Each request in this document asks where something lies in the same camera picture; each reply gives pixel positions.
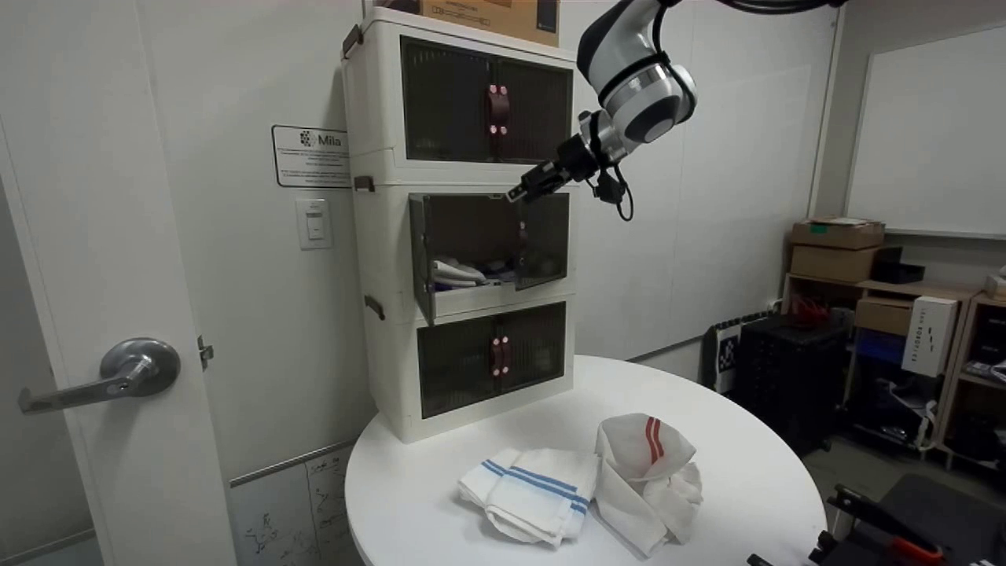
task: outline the folded white towel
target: folded white towel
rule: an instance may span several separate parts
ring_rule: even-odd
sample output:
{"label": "folded white towel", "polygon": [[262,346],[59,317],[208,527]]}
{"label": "folded white towel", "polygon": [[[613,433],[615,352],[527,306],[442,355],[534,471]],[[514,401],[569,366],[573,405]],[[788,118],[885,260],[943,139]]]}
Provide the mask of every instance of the folded white towel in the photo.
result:
{"label": "folded white towel", "polygon": [[659,417],[607,417],[597,432],[597,513],[637,554],[689,541],[702,504],[693,446]]}
{"label": "folded white towel", "polygon": [[573,450],[502,450],[473,467],[458,495],[511,541],[558,548],[573,541],[597,488],[597,456]]}

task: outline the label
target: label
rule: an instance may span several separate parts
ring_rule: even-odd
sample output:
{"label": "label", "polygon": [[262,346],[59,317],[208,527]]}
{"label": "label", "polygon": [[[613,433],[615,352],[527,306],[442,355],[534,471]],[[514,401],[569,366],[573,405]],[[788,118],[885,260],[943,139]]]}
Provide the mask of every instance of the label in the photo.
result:
{"label": "label", "polygon": [[343,130],[273,126],[273,166],[284,188],[352,188]]}

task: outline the round white table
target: round white table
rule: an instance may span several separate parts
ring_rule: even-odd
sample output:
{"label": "round white table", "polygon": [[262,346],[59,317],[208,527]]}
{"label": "round white table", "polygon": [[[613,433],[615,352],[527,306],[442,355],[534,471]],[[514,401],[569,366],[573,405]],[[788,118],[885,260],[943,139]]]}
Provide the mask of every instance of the round white table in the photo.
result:
{"label": "round white table", "polygon": [[[699,450],[704,504],[689,545],[632,554],[597,513],[558,549],[514,545],[457,501],[457,481],[502,446],[594,450],[609,414],[652,411]],[[346,513],[358,554],[375,566],[737,566],[762,554],[773,566],[809,564],[824,504],[798,456],[750,411],[686,376],[613,358],[576,358],[569,393],[403,444],[378,414],[346,471]]]}

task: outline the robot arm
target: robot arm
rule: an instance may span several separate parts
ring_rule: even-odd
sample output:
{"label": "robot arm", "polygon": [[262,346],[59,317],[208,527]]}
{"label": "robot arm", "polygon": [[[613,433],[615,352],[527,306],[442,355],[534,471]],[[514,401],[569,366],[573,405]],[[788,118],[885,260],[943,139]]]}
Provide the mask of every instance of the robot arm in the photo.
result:
{"label": "robot arm", "polygon": [[[663,12],[680,0],[620,0],[579,40],[576,67],[597,90],[599,111],[579,118],[579,135],[557,149],[510,193],[510,202],[534,202],[567,184],[591,184],[599,202],[623,214],[632,196],[620,161],[652,144],[693,112],[692,76],[659,48]],[[804,12],[841,0],[720,0],[745,12]]]}

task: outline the white door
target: white door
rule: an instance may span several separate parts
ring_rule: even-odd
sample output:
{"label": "white door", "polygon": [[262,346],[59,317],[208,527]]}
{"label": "white door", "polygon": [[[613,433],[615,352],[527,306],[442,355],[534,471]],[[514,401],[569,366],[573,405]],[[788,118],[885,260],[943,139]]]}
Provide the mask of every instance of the white door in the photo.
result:
{"label": "white door", "polygon": [[0,0],[0,184],[57,388],[98,385],[99,358],[131,338],[178,352],[170,389],[63,411],[102,564],[226,566],[226,483],[150,76],[136,0]]}

